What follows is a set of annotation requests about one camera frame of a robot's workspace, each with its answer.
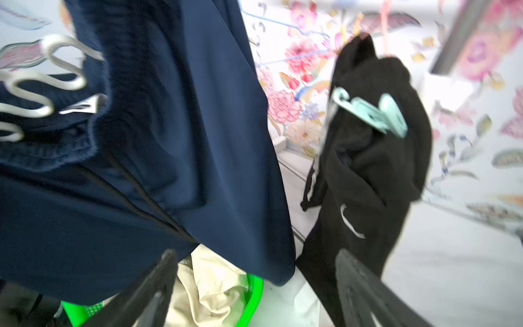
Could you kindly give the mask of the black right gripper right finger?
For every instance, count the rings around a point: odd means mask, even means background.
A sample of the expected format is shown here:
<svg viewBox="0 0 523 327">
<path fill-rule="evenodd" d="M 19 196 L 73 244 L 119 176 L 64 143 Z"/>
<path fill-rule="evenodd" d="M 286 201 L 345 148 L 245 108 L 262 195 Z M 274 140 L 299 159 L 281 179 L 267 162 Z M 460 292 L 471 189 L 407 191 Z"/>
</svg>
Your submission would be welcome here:
<svg viewBox="0 0 523 327">
<path fill-rule="evenodd" d="M 346 326 L 432 326 L 347 249 L 341 249 L 337 254 L 335 267 Z"/>
</svg>

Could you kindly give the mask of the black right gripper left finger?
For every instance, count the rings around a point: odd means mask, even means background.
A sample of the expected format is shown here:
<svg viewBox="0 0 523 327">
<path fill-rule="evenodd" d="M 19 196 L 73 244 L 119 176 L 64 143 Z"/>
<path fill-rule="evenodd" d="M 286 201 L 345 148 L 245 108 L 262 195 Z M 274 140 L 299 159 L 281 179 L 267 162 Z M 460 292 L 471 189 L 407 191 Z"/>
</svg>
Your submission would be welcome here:
<svg viewBox="0 0 523 327">
<path fill-rule="evenodd" d="M 178 259 L 173 249 L 115 296 L 83 326 L 163 326 L 177 279 Z"/>
</svg>

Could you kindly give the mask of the beige shorts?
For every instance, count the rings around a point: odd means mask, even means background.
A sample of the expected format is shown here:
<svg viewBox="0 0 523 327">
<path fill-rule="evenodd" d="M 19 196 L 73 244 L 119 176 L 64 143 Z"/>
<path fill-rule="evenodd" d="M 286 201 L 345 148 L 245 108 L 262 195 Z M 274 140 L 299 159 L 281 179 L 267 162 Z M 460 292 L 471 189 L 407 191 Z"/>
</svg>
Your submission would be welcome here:
<svg viewBox="0 0 523 327">
<path fill-rule="evenodd" d="M 198 245 L 178 263 L 165 326 L 235 326 L 246 306 L 245 271 Z"/>
</svg>

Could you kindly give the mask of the navy blue shorts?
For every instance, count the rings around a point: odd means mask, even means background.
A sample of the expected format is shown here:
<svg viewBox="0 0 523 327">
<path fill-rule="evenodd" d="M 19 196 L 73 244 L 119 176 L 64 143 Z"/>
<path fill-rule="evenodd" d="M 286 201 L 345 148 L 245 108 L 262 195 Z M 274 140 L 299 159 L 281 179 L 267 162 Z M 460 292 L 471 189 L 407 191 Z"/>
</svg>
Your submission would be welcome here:
<svg viewBox="0 0 523 327">
<path fill-rule="evenodd" d="M 237 1 L 66 1 L 85 87 L 39 82 L 2 114 L 1 278 L 67 302 L 119 293 L 166 249 L 205 245 L 276 285 L 295 245 L 268 100 Z"/>
</svg>

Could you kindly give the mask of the light blue hanger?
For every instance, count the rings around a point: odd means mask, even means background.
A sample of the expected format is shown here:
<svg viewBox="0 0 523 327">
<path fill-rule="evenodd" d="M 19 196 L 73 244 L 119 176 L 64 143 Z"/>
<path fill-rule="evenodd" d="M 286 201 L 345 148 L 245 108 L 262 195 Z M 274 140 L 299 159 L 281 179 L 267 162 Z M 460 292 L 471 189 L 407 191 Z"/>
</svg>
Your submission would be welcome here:
<svg viewBox="0 0 523 327">
<path fill-rule="evenodd" d="M 318 1 L 238 2 L 257 66 L 331 57 L 334 34 Z"/>
</svg>

